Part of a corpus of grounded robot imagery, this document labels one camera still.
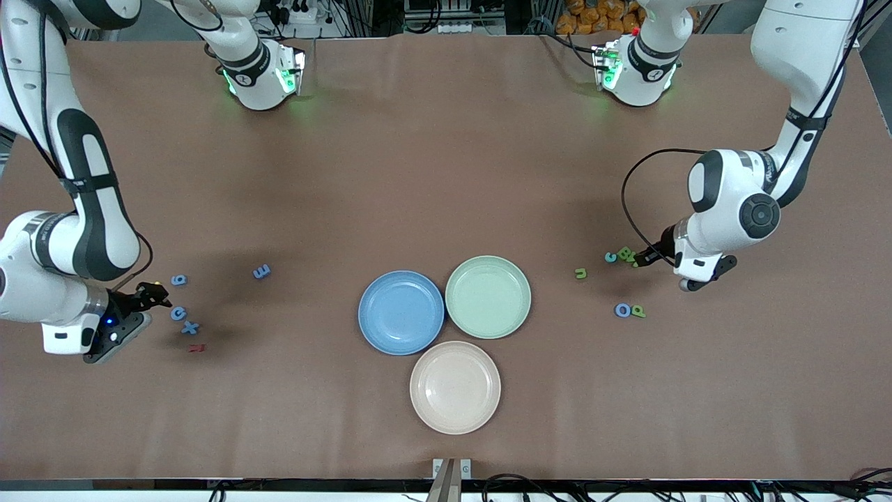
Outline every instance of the plate rim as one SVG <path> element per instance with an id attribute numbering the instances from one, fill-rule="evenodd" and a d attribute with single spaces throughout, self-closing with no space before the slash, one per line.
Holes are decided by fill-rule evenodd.
<path id="1" fill-rule="evenodd" d="M 485 361 L 489 362 L 489 364 L 487 364 L 487 366 L 490 366 L 492 368 L 492 370 L 495 372 L 494 375 L 491 375 L 492 377 L 494 377 L 493 380 L 495 381 L 495 385 L 494 385 L 495 398 L 492 400 L 492 401 L 494 401 L 492 410 L 490 410 L 490 412 L 486 415 L 486 418 L 484 418 L 480 422 L 480 424 L 476 425 L 473 429 L 462 430 L 459 432 L 443 431 L 441 429 L 434 427 L 431 423 L 429 423 L 427 420 L 425 420 L 425 417 L 418 411 L 418 403 L 417 403 L 416 392 L 415 392 L 416 380 L 418 378 L 420 378 L 417 373 L 419 371 L 418 367 L 421 365 L 421 363 L 423 361 L 425 361 L 426 357 L 433 357 L 433 356 L 428 356 L 428 354 L 431 354 L 432 352 L 434 352 L 434 350 L 442 351 L 442 350 L 445 350 L 446 348 L 448 348 L 448 347 L 438 348 L 438 347 L 443 347 L 443 346 L 449 346 L 449 347 L 469 346 L 476 353 L 483 355 Z M 464 341 L 464 340 L 447 340 L 444 342 L 440 342 L 440 343 L 434 345 L 433 347 L 428 348 L 424 352 L 424 354 L 422 354 L 421 357 L 418 358 L 418 360 L 415 362 L 415 365 L 412 367 L 412 374 L 409 376 L 409 400 L 412 402 L 412 408 L 415 410 L 415 415 L 417 415 L 418 418 L 421 419 L 421 422 L 423 422 L 430 429 L 440 432 L 441 434 L 449 434 L 451 436 L 460 436 L 462 434 L 470 434 L 471 432 L 477 431 L 477 430 L 481 429 L 484 425 L 486 425 L 492 419 L 492 416 L 495 415 L 496 410 L 499 409 L 499 404 L 501 403 L 501 373 L 499 372 L 499 366 L 496 364 L 495 361 L 492 360 L 492 357 L 489 354 L 487 354 L 485 350 L 478 347 L 477 345 L 474 345 L 471 342 Z"/>
<path id="2" fill-rule="evenodd" d="M 374 342 L 372 342 L 372 340 L 370 340 L 368 338 L 368 334 L 366 333 L 366 330 L 363 329 L 362 307 L 367 301 L 368 292 L 372 289 L 373 286 L 375 286 L 375 284 L 377 282 L 386 280 L 388 278 L 388 276 L 396 275 L 396 274 L 408 274 L 408 275 L 411 275 L 411 276 L 414 276 L 417 278 L 421 278 L 422 282 L 426 282 L 426 284 L 425 284 L 426 286 L 433 288 L 433 291 L 437 292 L 436 296 L 440 299 L 439 305 L 442 307 L 442 311 L 443 311 L 443 318 L 440 320 L 440 326 L 439 326 L 439 328 L 437 328 L 437 330 L 434 334 L 434 337 L 431 339 L 431 341 L 427 342 L 427 344 L 424 345 L 423 347 L 421 347 L 420 349 L 413 350 L 412 352 L 403 353 L 403 352 L 384 350 L 383 348 L 379 347 Z M 362 297 L 359 298 L 359 306 L 357 307 L 357 324 L 359 325 L 359 332 L 362 333 L 362 338 L 364 338 L 366 340 L 366 342 L 370 346 L 372 346 L 372 348 L 374 348 L 375 350 L 377 350 L 379 352 L 387 354 L 388 356 L 411 356 L 413 354 L 417 354 L 418 352 L 421 352 L 422 350 L 430 347 L 430 345 L 437 340 L 437 337 L 440 336 L 440 333 L 443 329 L 443 324 L 445 324 L 445 323 L 446 323 L 446 299 L 445 299 L 445 296 L 440 291 L 440 288 L 437 288 L 437 285 L 429 277 L 427 277 L 426 275 L 424 275 L 421 272 L 415 272 L 413 270 L 394 270 L 394 271 L 390 271 L 390 272 L 385 272 L 385 273 L 379 275 L 378 277 L 376 277 L 371 282 L 369 282 L 368 286 L 366 286 L 365 291 L 362 292 Z"/>
<path id="3" fill-rule="evenodd" d="M 527 302 L 526 307 L 525 307 L 525 309 L 524 309 L 524 314 L 521 316 L 521 318 L 520 318 L 520 322 L 517 324 L 517 326 L 515 326 L 515 327 L 514 327 L 513 329 L 511 329 L 510 331 L 508 331 L 508 332 L 506 332 L 506 333 L 504 333 L 504 334 L 500 334 L 499 336 L 495 336 L 495 337 L 488 337 L 488 336 L 477 335 L 477 334 L 474 334 L 474 333 L 470 332 L 469 330 L 465 329 L 465 327 L 462 326 L 462 324 L 455 318 L 455 316 L 452 314 L 452 311 L 449 309 L 449 305 L 450 305 L 449 298 L 452 296 L 452 294 L 451 294 L 450 292 L 451 292 L 451 291 L 454 291 L 454 288 L 455 288 L 455 281 L 454 281 L 454 280 L 455 280 L 455 278 L 456 278 L 456 274 L 458 273 L 458 271 L 461 270 L 461 268 L 464 267 L 464 266 L 466 266 L 468 263 L 473 262 L 474 260 L 483 260 L 484 258 L 494 258 L 494 259 L 496 259 L 497 261 L 500 261 L 500 262 L 503 262 L 503 263 L 505 263 L 505 264 L 508 264 L 513 270 L 517 271 L 517 272 L 520 274 L 520 277 L 523 278 L 523 280 L 524 280 L 524 284 L 523 284 L 523 285 L 525 286 L 524 289 L 525 289 L 526 291 L 529 291 L 529 295 L 528 295 L 528 296 L 529 296 L 529 298 L 530 298 L 530 301 Z M 514 262 L 512 262 L 511 260 L 508 260 L 507 258 L 503 258 L 503 257 L 501 257 L 501 256 L 496 256 L 496 255 L 479 255 L 479 256 L 474 256 L 474 257 L 472 257 L 472 258 L 468 258 L 467 260 L 465 260 L 464 262 L 462 262 L 461 264 L 459 264 L 457 267 L 455 267 L 455 270 L 453 270 L 452 273 L 450 274 L 449 279 L 446 281 L 446 289 L 443 291 L 443 307 L 446 309 L 446 312 L 449 314 L 449 317 L 450 317 L 450 319 L 452 320 L 452 322 L 454 322 L 455 325 L 456 325 L 460 330 L 462 330 L 462 332 L 464 332 L 466 335 L 471 336 L 471 337 L 474 337 L 474 338 L 476 338 L 476 339 L 483 339 L 483 340 L 503 339 L 503 338 L 505 338 L 506 336 L 510 335 L 511 333 L 514 333 L 515 331 L 519 330 L 520 327 L 524 325 L 524 322 L 526 322 L 526 318 L 529 317 L 529 315 L 530 315 L 530 310 L 531 310 L 532 307 L 533 307 L 533 288 L 530 286 L 530 281 L 529 281 L 529 279 L 527 279 L 526 274 L 524 273 L 524 271 L 521 270 L 521 268 L 518 267 L 518 266 L 517 266 Z"/>

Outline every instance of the blue plate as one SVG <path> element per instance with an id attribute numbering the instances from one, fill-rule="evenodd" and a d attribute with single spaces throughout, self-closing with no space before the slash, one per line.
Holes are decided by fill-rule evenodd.
<path id="1" fill-rule="evenodd" d="M 446 308 L 430 279 L 418 272 L 389 272 L 369 284 L 359 301 L 359 328 L 372 347 L 407 356 L 437 338 Z"/>

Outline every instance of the plate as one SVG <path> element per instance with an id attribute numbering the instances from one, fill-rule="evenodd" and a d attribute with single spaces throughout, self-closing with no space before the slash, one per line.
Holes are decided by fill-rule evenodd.
<path id="1" fill-rule="evenodd" d="M 389 272 L 362 294 L 359 329 L 372 347 L 407 356 L 437 338 L 444 314 L 443 297 L 430 279 L 418 272 Z"/>
<path id="2" fill-rule="evenodd" d="M 459 265 L 446 284 L 446 309 L 465 333 L 500 339 L 530 313 L 533 293 L 517 265 L 498 256 L 478 256 Z"/>
<path id="3" fill-rule="evenodd" d="M 467 434 L 483 427 L 499 406 L 499 369 L 476 345 L 444 342 L 418 359 L 409 394 L 415 413 L 428 427 Z"/>

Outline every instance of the green plate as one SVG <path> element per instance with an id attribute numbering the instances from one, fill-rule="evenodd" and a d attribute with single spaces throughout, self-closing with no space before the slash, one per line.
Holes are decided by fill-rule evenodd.
<path id="1" fill-rule="evenodd" d="M 478 256 L 459 265 L 446 284 L 446 310 L 465 333 L 500 339 L 530 313 L 533 293 L 524 273 L 505 258 Z"/>

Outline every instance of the brown table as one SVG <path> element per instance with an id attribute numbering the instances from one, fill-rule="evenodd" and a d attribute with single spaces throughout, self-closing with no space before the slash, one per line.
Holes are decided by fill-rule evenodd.
<path id="1" fill-rule="evenodd" d="M 598 94 L 570 51 L 537 38 L 323 41 L 312 59 L 312 96 L 254 113 L 201 44 L 70 45 L 155 247 L 145 279 L 188 275 L 171 298 L 202 327 L 181 335 L 157 311 L 91 367 L 44 354 L 37 326 L 0 324 L 0 477 L 407 478 L 444 456 L 474 459 L 477 476 L 560 479 L 841 479 L 892 464 L 892 142 L 856 56 L 805 193 L 697 294 L 663 265 L 603 255 L 640 247 L 619 187 L 644 154 L 774 141 L 788 95 L 748 38 L 694 37 L 674 89 L 645 109 Z M 690 213 L 694 159 L 633 178 L 630 208 L 654 238 Z M 17 142 L 3 223 L 69 207 Z M 356 307 L 384 272 L 444 288 L 481 254 L 526 272 L 533 310 L 500 340 L 447 323 L 438 341 L 486 350 L 503 392 L 481 430 L 446 436 L 409 402 L 418 355 L 375 351 Z M 621 301 L 647 319 L 616 318 Z"/>

